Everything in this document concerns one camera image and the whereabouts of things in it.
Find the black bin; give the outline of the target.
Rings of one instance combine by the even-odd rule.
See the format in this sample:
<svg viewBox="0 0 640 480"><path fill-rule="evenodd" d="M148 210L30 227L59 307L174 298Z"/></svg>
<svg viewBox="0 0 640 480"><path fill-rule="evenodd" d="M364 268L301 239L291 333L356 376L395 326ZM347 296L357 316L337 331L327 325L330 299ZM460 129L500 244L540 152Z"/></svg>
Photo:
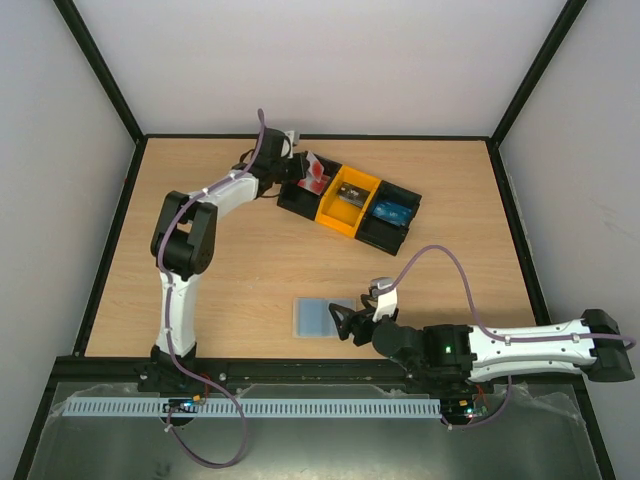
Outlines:
<svg viewBox="0 0 640 480"><path fill-rule="evenodd" d="M422 196L382 181L366 208L355 239L395 256L404 243Z"/></svg>
<svg viewBox="0 0 640 480"><path fill-rule="evenodd" d="M277 206L314 221L320 207L320 201L328 190L329 185L339 173L342 164L315 154L324 166L324 175L329 181L321 195L315 195L299 187L297 183L283 184L277 199Z"/></svg>

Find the beige card holder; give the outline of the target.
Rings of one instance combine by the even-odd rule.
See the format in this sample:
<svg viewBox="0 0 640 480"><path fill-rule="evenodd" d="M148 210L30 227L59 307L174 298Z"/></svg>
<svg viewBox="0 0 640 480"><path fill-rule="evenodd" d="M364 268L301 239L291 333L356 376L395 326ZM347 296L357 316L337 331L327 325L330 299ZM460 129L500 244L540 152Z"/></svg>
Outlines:
<svg viewBox="0 0 640 480"><path fill-rule="evenodd" d="M296 338L337 337L334 320L329 305L353 309L355 301L349 298L311 298L299 297L293 304L293 336Z"/></svg>

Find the yellow bin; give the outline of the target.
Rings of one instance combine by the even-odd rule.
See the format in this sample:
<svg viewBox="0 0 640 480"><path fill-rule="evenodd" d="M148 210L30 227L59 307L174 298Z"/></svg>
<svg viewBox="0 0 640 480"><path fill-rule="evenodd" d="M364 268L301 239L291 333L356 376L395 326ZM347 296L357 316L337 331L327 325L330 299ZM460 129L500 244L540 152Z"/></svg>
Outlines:
<svg viewBox="0 0 640 480"><path fill-rule="evenodd" d="M361 207L339 197L339 189L343 183L351 184L367 192ZM354 238L380 183L381 179L378 177L343 165L329 182L326 192L320 199L315 222L349 238Z"/></svg>

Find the blue card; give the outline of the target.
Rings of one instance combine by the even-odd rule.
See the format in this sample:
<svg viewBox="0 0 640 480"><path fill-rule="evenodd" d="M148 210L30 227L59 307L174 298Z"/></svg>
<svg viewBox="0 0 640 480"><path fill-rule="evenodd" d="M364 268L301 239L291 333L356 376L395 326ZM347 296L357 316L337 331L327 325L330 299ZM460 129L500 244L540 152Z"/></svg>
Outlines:
<svg viewBox="0 0 640 480"><path fill-rule="evenodd" d="M382 200L376 203L372 215L396 226L406 226L411 220L411 209L398 203Z"/></svg>

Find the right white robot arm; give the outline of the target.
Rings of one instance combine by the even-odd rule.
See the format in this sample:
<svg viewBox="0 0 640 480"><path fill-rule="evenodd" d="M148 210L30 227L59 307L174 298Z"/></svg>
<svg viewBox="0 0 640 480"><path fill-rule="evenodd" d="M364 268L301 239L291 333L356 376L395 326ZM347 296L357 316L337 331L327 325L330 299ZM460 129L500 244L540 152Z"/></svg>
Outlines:
<svg viewBox="0 0 640 480"><path fill-rule="evenodd" d="M628 356L634 341L601 309L559 324L531 328L482 328L441 324L416 329L397 323L398 310L381 314L369 301L359 311L331 303L341 340L370 344L415 380L438 382L455 392L498 377L558 373L593 382L633 380Z"/></svg>

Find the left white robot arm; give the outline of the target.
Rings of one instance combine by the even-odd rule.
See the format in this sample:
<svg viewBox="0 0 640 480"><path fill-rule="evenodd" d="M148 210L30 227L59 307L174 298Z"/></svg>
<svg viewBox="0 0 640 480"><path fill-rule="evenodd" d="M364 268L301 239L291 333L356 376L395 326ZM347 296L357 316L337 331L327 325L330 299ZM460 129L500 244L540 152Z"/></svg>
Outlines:
<svg viewBox="0 0 640 480"><path fill-rule="evenodd" d="M190 193L169 192L151 240L162 284L162 320L154 346L179 369L195 356L195 306L202 274L214 256L218 221L276 184L302 179L308 162L294 155L299 134L263 126L247 162Z"/></svg>

